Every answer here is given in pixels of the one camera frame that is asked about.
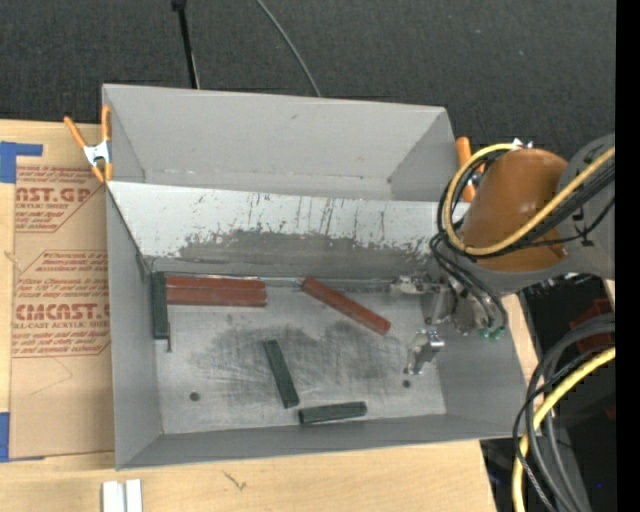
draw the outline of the red block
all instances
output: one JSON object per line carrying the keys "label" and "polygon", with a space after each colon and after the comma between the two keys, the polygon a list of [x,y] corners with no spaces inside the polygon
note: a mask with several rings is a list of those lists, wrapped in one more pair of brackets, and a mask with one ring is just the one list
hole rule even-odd
{"label": "red block", "polygon": [[389,320],[345,297],[340,292],[323,285],[313,277],[307,277],[303,281],[302,290],[314,299],[324,302],[327,306],[331,306],[336,311],[378,334],[385,335],[391,329]]}
{"label": "red block", "polygon": [[259,279],[169,275],[166,281],[167,304],[250,307],[267,305],[266,287]]}

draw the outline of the yellow cable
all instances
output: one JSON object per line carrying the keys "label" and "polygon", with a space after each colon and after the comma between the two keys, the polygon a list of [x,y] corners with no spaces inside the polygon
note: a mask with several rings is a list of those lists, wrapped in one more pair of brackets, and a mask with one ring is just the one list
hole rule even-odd
{"label": "yellow cable", "polygon": [[465,246],[462,241],[456,236],[456,233],[453,229],[453,224],[451,223],[451,215],[449,212],[451,211],[451,203],[453,202],[453,193],[458,186],[458,182],[462,175],[471,167],[476,161],[482,158],[489,153],[493,153],[495,151],[518,151],[522,149],[521,146],[517,144],[494,144],[493,146],[488,146],[486,148],[482,148],[479,151],[476,151],[471,158],[469,158],[463,165],[458,169],[458,172],[451,179],[451,184],[449,185],[449,189],[447,190],[447,196],[444,200],[444,228],[449,235],[449,239],[451,243],[460,250],[464,250]]}
{"label": "yellow cable", "polygon": [[[560,401],[560,399],[563,398],[576,384],[582,381],[590,373],[594,372],[601,366],[604,366],[609,361],[615,359],[615,357],[616,348],[612,347],[608,350],[605,350],[602,354],[599,354],[593,359],[587,361],[577,370],[571,373],[568,377],[566,377],[549,394],[549,396],[547,396],[540,408],[536,411],[533,417],[534,428],[537,429],[540,426],[545,416],[549,413],[553,406],[556,405]],[[529,450],[529,438],[527,434],[524,434],[520,439],[520,450],[522,451],[522,455],[526,457],[527,451]],[[522,467],[520,459],[516,457],[513,468],[513,478],[511,481],[511,493],[513,498],[513,505],[516,512],[526,512],[522,490],[523,470],[524,468]]]}
{"label": "yellow cable", "polygon": [[[507,144],[496,144],[496,146],[508,146]],[[449,215],[449,211],[451,210],[451,203],[453,202],[453,193],[456,188],[458,181],[460,181],[460,176],[464,171],[469,168],[469,165],[473,163],[473,161],[477,160],[479,157],[484,156],[486,153],[490,151],[496,151],[496,146],[490,146],[481,151],[478,151],[475,155],[471,157],[469,162],[467,162],[464,166],[460,168],[460,170],[456,173],[451,181],[451,185],[449,186],[449,190],[447,190],[447,196],[444,203],[444,227],[449,236],[450,242],[457,249],[464,251],[466,254],[470,254],[472,256],[487,256],[489,254],[493,254],[498,252],[505,247],[510,246],[514,242],[520,240],[523,236],[525,236],[529,231],[535,228],[538,224],[540,224],[545,217],[547,217],[551,211],[558,206],[566,197],[576,190],[582,183],[584,183],[587,178],[589,178],[593,173],[595,173],[604,162],[609,160],[613,155],[615,155],[616,148],[613,146],[608,151],[605,151],[602,155],[600,155],[596,160],[594,160],[583,172],[581,172],[578,176],[576,176],[571,182],[564,187],[558,195],[556,195],[551,201],[549,201],[542,210],[540,210],[534,217],[532,217],[524,226],[520,229],[506,237],[504,240],[497,242],[488,247],[467,247],[464,245],[464,242],[458,238],[455,230],[453,229],[453,224],[451,223],[451,216]]]}

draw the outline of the metal bracket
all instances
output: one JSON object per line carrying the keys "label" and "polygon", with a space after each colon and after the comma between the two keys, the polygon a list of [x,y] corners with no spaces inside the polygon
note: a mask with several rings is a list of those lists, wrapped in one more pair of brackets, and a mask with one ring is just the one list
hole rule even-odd
{"label": "metal bracket", "polygon": [[433,361],[436,354],[444,347],[445,342],[435,329],[418,331],[413,338],[412,347],[409,349],[404,373],[420,375],[425,363]]}

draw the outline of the white plastic piece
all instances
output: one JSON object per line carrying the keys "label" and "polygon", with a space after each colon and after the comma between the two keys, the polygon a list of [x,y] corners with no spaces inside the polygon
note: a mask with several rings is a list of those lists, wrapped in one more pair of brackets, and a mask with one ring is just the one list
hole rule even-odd
{"label": "white plastic piece", "polygon": [[142,512],[142,482],[103,482],[102,512]]}

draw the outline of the dark green block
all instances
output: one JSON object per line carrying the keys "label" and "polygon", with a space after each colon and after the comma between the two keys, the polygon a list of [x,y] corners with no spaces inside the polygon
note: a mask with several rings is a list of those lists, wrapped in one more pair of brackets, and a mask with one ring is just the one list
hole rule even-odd
{"label": "dark green block", "polygon": [[151,309],[153,313],[153,337],[169,338],[169,313],[167,311],[167,281],[164,272],[151,274]]}
{"label": "dark green block", "polygon": [[367,414],[367,404],[364,402],[345,402],[342,404],[308,407],[298,411],[300,423],[323,423],[325,421],[346,420],[358,418]]}
{"label": "dark green block", "polygon": [[298,405],[300,398],[298,398],[298,393],[293,385],[293,379],[282,355],[282,350],[280,350],[280,345],[278,345],[276,340],[265,341],[264,351],[269,360],[271,373],[273,373],[276,379],[276,386],[278,386],[282,405],[284,405],[285,409]]}

